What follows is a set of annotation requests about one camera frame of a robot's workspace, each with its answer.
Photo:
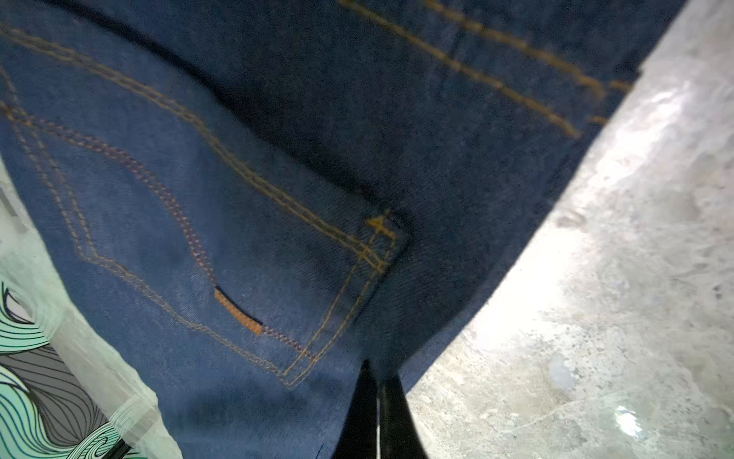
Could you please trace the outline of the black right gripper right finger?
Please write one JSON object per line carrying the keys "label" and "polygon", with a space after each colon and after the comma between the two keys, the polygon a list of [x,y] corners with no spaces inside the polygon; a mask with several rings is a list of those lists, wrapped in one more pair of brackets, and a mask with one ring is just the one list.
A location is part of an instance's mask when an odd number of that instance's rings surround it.
{"label": "black right gripper right finger", "polygon": [[427,458],[399,375],[390,377],[380,387],[380,457],[382,459]]}

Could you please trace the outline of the dark blue denim trousers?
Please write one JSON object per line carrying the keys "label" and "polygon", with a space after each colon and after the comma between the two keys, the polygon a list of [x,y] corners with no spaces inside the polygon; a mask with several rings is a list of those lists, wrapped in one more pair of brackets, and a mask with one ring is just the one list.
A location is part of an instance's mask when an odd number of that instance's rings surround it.
{"label": "dark blue denim trousers", "polygon": [[546,219],[680,1],[5,1],[1,155],[187,458],[317,458]]}

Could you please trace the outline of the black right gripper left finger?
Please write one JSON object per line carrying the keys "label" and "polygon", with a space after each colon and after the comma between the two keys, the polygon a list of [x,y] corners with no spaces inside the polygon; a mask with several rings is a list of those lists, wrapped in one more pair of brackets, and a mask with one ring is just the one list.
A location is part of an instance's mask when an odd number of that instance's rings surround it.
{"label": "black right gripper left finger", "polygon": [[376,459],[378,455],[378,386],[364,361],[332,459]]}

